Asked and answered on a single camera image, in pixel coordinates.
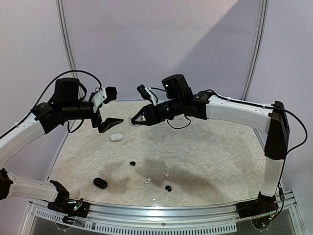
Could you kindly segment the white earbud charging case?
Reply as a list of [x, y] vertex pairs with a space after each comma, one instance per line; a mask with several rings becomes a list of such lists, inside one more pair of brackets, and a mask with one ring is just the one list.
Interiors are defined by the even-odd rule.
[[123, 140], [123, 135], [120, 133], [115, 133], [110, 135], [110, 141], [116, 142]]

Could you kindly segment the beige charging case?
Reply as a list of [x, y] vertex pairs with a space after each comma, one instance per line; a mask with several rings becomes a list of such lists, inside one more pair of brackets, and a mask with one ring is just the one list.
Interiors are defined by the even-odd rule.
[[138, 122], [145, 122], [146, 121], [146, 118], [144, 116], [139, 116], [136, 121]]

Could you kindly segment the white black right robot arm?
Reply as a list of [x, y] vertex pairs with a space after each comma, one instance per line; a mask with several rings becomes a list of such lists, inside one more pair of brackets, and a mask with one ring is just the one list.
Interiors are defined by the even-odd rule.
[[246, 102], [221, 96], [214, 91], [193, 94], [182, 74], [164, 78], [162, 84], [168, 98], [162, 103], [156, 102], [149, 88], [144, 85], [137, 87], [141, 96], [151, 103], [131, 118], [131, 124], [152, 126], [185, 115], [203, 120], [229, 121], [267, 133], [261, 196], [253, 202], [255, 212], [264, 213], [272, 205], [270, 197], [276, 193], [288, 151], [290, 129], [283, 103], [276, 101], [270, 105]]

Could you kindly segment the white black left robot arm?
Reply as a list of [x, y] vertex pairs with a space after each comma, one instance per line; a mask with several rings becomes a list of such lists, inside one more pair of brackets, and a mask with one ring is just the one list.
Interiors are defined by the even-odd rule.
[[104, 133], [123, 122], [119, 118], [102, 120], [100, 108], [117, 98], [116, 87], [98, 87], [89, 101], [79, 98], [78, 91], [86, 91], [76, 78], [55, 80], [54, 94], [48, 102], [35, 105], [26, 118], [0, 138], [0, 198], [24, 197], [53, 202], [61, 212], [69, 212], [73, 203], [69, 192], [57, 181], [37, 181], [14, 175], [4, 165], [29, 143], [48, 134], [70, 120], [91, 120], [93, 128]]

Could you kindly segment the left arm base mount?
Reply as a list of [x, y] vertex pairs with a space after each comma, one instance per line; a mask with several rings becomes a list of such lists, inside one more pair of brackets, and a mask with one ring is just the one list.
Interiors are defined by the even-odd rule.
[[70, 199], [67, 194], [57, 196], [53, 202], [49, 202], [47, 208], [66, 214], [68, 217], [87, 218], [91, 204], [81, 199]]

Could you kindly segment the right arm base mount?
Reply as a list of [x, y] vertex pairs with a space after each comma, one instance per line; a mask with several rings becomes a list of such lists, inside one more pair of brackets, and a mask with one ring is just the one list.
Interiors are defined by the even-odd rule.
[[280, 196], [283, 198], [281, 207], [278, 206], [275, 195], [265, 196], [259, 192], [256, 199], [237, 203], [235, 205], [236, 213], [240, 218], [247, 218], [274, 212], [274, 214], [271, 216], [271, 219], [273, 219], [281, 213], [284, 206], [284, 194], [280, 194]]

